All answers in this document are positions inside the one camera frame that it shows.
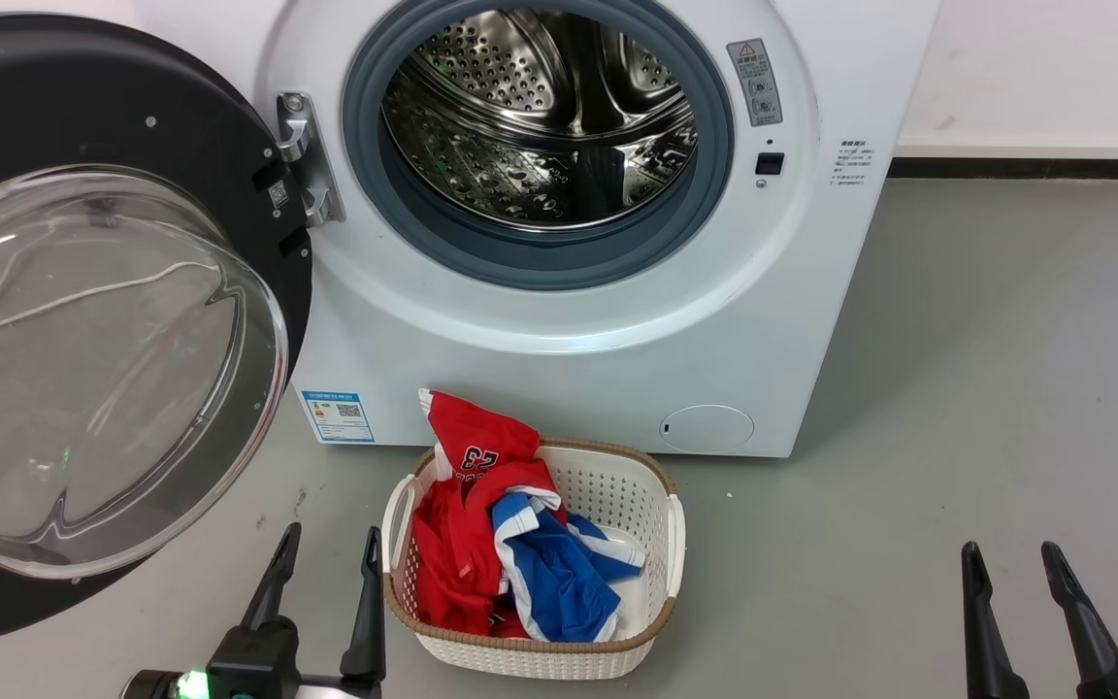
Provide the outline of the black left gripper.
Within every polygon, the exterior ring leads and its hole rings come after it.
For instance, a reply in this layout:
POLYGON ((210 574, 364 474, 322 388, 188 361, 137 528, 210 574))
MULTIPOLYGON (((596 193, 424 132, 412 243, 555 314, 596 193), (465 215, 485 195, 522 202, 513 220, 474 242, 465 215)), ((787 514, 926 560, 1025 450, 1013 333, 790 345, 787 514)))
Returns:
POLYGON ((369 527, 353 636, 334 676, 303 674, 299 631, 280 622, 280 603, 299 556, 302 525, 288 523, 254 589, 240 625, 195 671, 139 671, 121 699, 381 699, 386 676, 382 536, 369 527))

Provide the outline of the black round glass washer door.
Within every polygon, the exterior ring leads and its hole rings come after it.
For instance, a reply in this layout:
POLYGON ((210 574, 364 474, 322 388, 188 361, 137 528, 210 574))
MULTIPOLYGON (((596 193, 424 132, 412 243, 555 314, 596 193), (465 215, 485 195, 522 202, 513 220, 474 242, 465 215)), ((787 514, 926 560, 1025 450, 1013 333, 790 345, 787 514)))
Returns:
POLYGON ((0 637, 225 495, 312 275, 303 189, 214 67, 110 19, 0 12, 0 637))

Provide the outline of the white front-load washing machine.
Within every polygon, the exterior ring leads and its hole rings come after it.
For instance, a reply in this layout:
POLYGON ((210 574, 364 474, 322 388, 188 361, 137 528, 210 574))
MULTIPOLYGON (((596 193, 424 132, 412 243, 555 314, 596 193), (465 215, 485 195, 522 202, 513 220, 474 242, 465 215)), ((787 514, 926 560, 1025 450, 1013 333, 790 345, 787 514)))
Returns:
POLYGON ((754 421, 732 455, 789 455, 904 124, 942 0, 660 0, 717 62, 735 158, 716 212, 643 273, 532 291, 452 273, 383 220, 351 172, 345 74, 401 0, 107 0, 247 89, 316 107, 345 221, 312 227, 313 301, 294 389, 356 393, 377 444, 432 444, 420 393, 449 393, 555 437, 678 454, 671 413, 724 404, 754 421), (781 123, 754 127, 726 50, 760 37, 781 123), (866 185, 830 185, 839 142, 875 147, 866 185), (780 176, 754 173, 784 153, 780 176))

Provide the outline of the metal door hinge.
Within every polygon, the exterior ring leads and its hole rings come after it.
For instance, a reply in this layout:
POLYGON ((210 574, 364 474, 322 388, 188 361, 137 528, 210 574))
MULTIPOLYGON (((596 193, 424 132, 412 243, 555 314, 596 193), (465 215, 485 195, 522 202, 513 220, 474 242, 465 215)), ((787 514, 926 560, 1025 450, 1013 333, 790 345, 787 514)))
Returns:
POLYGON ((303 189, 307 226, 345 221, 345 204, 316 120, 316 107, 302 91, 284 91, 276 98, 277 147, 303 189))

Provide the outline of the blue energy label sticker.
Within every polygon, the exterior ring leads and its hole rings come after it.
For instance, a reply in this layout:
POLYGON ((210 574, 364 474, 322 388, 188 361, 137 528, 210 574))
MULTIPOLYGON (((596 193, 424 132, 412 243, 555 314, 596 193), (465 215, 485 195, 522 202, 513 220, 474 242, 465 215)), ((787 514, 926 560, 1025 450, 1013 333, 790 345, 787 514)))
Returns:
POLYGON ((356 393, 297 390, 315 438, 322 444, 373 444, 372 426, 356 393))

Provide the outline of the red sports jersey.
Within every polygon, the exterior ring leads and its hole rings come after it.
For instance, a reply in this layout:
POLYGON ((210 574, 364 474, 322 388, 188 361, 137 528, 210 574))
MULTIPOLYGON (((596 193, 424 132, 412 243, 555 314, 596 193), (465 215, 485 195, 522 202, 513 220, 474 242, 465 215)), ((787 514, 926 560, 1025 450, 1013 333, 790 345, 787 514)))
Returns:
POLYGON ((447 393, 421 390, 438 438, 435 481, 413 512, 415 615, 421 623, 479 636, 528 636, 494 548, 491 508, 502 495, 550 497, 567 521, 553 478, 538 455, 540 433, 447 393))

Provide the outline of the blue and white garment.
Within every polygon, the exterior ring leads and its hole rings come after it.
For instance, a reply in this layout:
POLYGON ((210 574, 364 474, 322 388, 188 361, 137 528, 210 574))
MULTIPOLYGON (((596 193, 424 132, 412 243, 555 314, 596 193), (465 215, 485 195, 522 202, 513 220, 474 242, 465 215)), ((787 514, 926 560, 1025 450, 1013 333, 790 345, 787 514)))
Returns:
POLYGON ((612 641, 620 622, 614 583, 639 576, 646 552, 613 540, 555 491, 511 487, 489 509, 501 588, 528 637, 544 643, 612 641))

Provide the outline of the white plastic laundry basket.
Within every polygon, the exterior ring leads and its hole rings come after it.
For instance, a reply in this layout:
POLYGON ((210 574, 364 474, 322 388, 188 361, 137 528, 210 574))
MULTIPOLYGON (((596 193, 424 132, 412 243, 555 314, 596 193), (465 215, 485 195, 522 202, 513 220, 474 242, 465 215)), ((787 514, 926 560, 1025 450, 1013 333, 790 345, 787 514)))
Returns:
POLYGON ((612 584, 624 611, 612 640, 598 645, 551 645, 484 637, 423 623, 416 615, 418 570, 411 513, 438 475, 434 451, 402 478, 382 519, 383 601, 421 646, 440 662, 487 674, 547 681, 609 681, 629 674, 650 654, 678 603, 686 554, 686 517, 670 475, 635 448, 544 440, 540 450, 556 490, 574 514, 589 517, 616 544, 639 545, 642 574, 612 584))

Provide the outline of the round white filter cover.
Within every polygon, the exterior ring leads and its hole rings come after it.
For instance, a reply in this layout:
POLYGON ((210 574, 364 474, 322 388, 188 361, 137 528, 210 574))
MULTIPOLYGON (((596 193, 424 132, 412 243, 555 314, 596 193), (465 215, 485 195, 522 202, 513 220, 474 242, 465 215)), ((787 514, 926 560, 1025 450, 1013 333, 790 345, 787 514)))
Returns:
POLYGON ((754 437, 754 421, 724 404, 697 404, 661 421, 659 433, 669 448, 684 454, 731 454, 754 437))

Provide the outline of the black printed text label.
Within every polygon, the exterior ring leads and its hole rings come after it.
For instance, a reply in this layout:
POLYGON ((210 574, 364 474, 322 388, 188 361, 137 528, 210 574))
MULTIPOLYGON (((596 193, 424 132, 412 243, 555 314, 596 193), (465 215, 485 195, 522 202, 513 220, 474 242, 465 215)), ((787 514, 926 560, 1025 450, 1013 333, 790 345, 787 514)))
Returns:
POLYGON ((866 185, 875 161, 875 147, 865 139, 842 139, 830 171, 830 185, 866 185))

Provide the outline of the grey warning sticker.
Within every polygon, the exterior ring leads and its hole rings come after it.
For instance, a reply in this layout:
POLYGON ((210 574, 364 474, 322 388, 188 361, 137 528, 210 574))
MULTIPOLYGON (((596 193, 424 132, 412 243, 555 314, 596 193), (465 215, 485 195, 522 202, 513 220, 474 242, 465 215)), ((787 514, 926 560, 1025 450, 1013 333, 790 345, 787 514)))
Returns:
POLYGON ((760 37, 726 46, 740 81, 740 89, 754 127, 781 123, 781 101, 773 74, 771 58, 760 37))

